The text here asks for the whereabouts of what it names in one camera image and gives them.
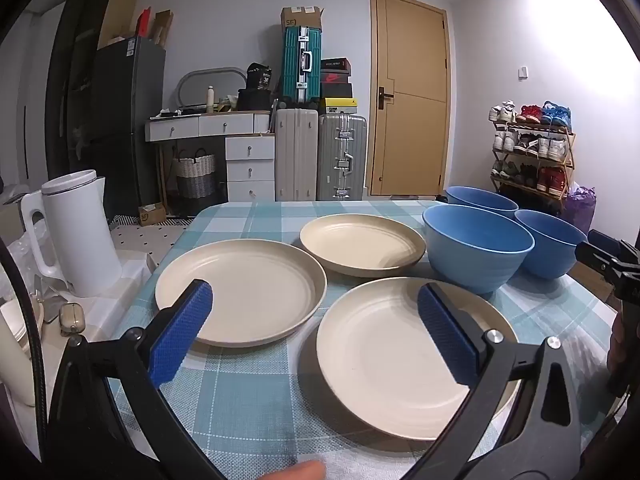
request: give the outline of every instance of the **electric kettle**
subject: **electric kettle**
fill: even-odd
[[[63,280],[80,298],[98,296],[122,274],[104,215],[103,195],[104,177],[85,170],[49,180],[39,191],[22,198],[22,218],[38,269],[43,276]],[[52,266],[45,263],[38,246],[33,228],[36,211],[47,223],[57,259]]]

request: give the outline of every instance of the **pitcher lid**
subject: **pitcher lid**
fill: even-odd
[[[95,170],[76,171],[68,175],[59,176],[42,184],[42,194],[51,195],[68,191],[75,187],[84,186],[97,178]]]

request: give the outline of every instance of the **silver suitcase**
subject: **silver suitcase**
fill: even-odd
[[[316,199],[318,112],[278,110],[276,133],[276,200]]]
[[[362,200],[367,121],[351,114],[320,117],[316,200]]]

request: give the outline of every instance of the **pitcher handle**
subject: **pitcher handle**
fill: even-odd
[[[48,266],[44,262],[44,258],[42,257],[42,251],[40,250],[40,245],[38,244],[38,238],[36,237],[36,231],[33,227],[33,214],[38,211],[42,213],[44,216],[44,204],[42,203],[42,192],[36,191],[35,193],[31,193],[22,197],[20,201],[20,208],[22,209],[22,220],[24,221],[24,228],[29,235],[29,241],[31,242],[31,249],[33,250],[33,256],[36,259],[36,264],[38,265],[38,269],[42,273],[43,276],[49,276],[50,278],[57,278],[59,280],[63,280],[66,283],[66,279],[62,274],[62,269],[58,266],[56,262],[53,266]]]

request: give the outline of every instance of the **blue gripper pad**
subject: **blue gripper pad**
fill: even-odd
[[[149,352],[149,377],[156,388],[173,380],[212,306],[209,283],[194,280],[171,307],[177,312]]]
[[[476,348],[428,284],[418,292],[418,314],[456,382],[470,388],[475,386],[478,382]]]

